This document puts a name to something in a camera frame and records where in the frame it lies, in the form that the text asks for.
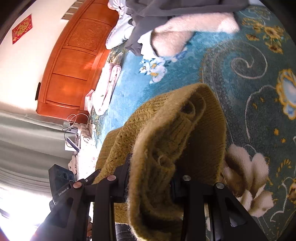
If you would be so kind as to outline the red wall decoration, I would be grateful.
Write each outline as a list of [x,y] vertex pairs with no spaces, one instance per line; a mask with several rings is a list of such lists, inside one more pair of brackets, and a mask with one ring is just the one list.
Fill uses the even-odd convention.
[[12,30],[12,44],[15,44],[25,33],[33,28],[32,15],[28,15]]

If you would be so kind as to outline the pink folded garment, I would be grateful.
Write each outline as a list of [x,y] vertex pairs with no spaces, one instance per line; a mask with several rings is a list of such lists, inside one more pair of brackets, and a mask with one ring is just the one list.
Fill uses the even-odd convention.
[[113,63],[106,63],[92,95],[93,108],[97,115],[103,115],[109,108],[111,97],[117,84],[121,66]]

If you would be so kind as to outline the pink checkered cloth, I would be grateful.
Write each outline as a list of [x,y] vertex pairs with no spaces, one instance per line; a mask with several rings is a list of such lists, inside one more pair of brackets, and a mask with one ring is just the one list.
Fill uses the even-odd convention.
[[89,113],[91,113],[92,107],[93,107],[93,94],[95,93],[95,91],[93,89],[91,89],[85,96],[85,101],[84,101],[84,110],[88,111]]

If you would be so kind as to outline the teal floral bed blanket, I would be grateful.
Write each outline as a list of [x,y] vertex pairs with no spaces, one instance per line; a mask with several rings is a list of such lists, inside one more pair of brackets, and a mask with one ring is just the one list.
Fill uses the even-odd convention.
[[217,95],[227,120],[227,143],[243,147],[268,165],[269,207],[255,218],[277,240],[295,216],[295,43],[274,12],[250,5],[235,13],[240,30],[196,33],[185,49],[166,60],[145,60],[122,47],[111,103],[92,112],[97,148],[150,98],[201,82]]

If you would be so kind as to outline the wall switch panel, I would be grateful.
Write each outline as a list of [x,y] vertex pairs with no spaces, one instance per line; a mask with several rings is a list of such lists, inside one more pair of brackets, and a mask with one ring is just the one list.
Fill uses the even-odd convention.
[[70,20],[74,13],[76,13],[78,11],[78,9],[84,4],[85,0],[76,0],[70,7],[69,9],[66,11],[66,13],[64,13],[64,15],[62,16],[62,20]]

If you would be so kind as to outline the dark grey garment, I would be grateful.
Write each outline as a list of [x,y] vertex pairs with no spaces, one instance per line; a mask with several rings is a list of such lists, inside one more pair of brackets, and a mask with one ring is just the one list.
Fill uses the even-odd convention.
[[126,1],[127,14],[135,27],[125,48],[140,56],[142,45],[137,41],[145,33],[164,25],[170,18],[188,14],[232,13],[248,6],[244,0],[177,0]]

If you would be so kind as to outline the cream fuzzy garment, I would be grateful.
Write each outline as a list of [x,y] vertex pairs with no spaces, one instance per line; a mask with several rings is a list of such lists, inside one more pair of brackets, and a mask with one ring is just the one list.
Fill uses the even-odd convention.
[[233,13],[206,13],[175,16],[164,25],[143,34],[140,54],[151,60],[172,57],[180,53],[195,32],[228,33],[239,31]]

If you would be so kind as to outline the orange wooden headboard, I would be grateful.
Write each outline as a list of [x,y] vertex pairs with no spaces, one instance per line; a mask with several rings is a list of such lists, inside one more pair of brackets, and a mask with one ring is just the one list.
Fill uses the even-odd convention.
[[87,0],[62,30],[49,56],[36,112],[42,116],[87,123],[86,95],[95,89],[109,50],[106,39],[118,13],[105,0]]

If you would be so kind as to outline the olive green knit sweater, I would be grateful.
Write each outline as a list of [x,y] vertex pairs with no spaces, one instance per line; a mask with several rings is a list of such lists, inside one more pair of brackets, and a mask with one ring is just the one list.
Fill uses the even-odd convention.
[[224,113],[203,83],[191,84],[142,104],[121,128],[110,131],[96,168],[98,183],[131,155],[127,201],[115,220],[130,225],[137,240],[178,240],[183,210],[173,204],[176,171],[206,184],[218,180],[226,149]]

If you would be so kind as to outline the floral bedside cloth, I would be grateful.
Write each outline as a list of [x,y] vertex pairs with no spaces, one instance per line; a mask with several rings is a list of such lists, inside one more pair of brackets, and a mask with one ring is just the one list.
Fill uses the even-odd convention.
[[68,168],[77,176],[77,179],[86,178],[95,171],[98,157],[96,142],[91,136],[90,128],[86,124],[78,124],[78,130],[74,138],[71,138],[79,151],[74,148],[72,160]]

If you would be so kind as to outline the grey curtain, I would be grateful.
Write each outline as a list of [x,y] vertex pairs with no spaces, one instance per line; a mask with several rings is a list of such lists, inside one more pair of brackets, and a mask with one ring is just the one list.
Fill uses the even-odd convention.
[[67,122],[37,114],[1,111],[1,185],[50,196],[48,170],[64,168],[72,158],[65,150]]

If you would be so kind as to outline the light blue floral quilt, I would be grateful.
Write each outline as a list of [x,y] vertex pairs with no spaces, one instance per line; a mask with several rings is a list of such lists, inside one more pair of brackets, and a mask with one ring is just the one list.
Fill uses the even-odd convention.
[[115,27],[111,30],[106,40],[106,49],[111,50],[124,43],[132,34],[134,26],[126,1],[108,1],[108,8],[118,13],[119,18]]

